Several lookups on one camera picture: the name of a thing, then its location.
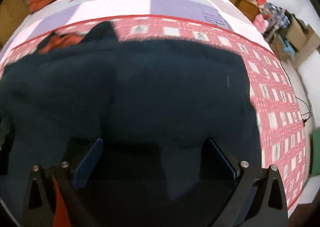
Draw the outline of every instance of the power cord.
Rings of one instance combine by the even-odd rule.
[[[275,45],[275,44],[274,44],[274,47],[276,48],[276,51],[277,51],[277,55],[278,55],[278,58],[279,58],[280,65],[281,65],[282,69],[284,70],[285,74],[287,75],[287,78],[288,78],[288,80],[289,80],[289,82],[290,82],[290,85],[291,85],[291,87],[292,87],[292,83],[291,83],[291,81],[290,81],[290,78],[289,78],[289,76],[288,76],[287,72],[285,71],[285,69],[284,69],[284,68],[283,68],[283,66],[282,66],[282,63],[281,63],[281,60],[280,60],[280,56],[279,56],[279,52],[278,52],[278,49],[277,49],[277,47],[276,47],[276,45]],[[308,121],[308,119],[310,119],[310,118],[311,118],[312,114],[311,114],[311,112],[310,112],[310,108],[309,108],[308,104],[307,104],[305,101],[303,101],[302,99],[298,98],[297,96],[296,96],[296,98],[297,98],[298,100],[302,101],[302,102],[307,106],[307,108],[308,108],[308,112],[307,112],[307,113],[301,114],[301,116],[309,114],[309,116],[308,116],[308,118],[307,118],[307,119],[303,119],[303,120],[302,120],[302,121],[303,121],[303,127],[304,127],[304,126],[305,126],[305,124],[306,124],[306,122]]]

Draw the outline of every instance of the bed sheet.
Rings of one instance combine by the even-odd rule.
[[[50,33],[86,33],[112,20],[119,40],[180,38],[240,54],[257,111],[262,167],[276,164],[287,204],[299,197],[305,174],[305,135],[293,89],[262,35],[228,0],[57,0],[29,15],[0,53],[4,66],[34,52]]]

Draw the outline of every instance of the black fabric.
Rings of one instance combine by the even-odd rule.
[[[235,184],[202,177],[204,141],[261,165],[244,63],[196,42],[119,43],[111,28],[101,23],[78,45],[6,67],[0,110],[15,140],[0,195],[21,219],[32,166],[56,166],[70,140],[101,137],[104,154],[80,191],[101,222],[206,225]]]

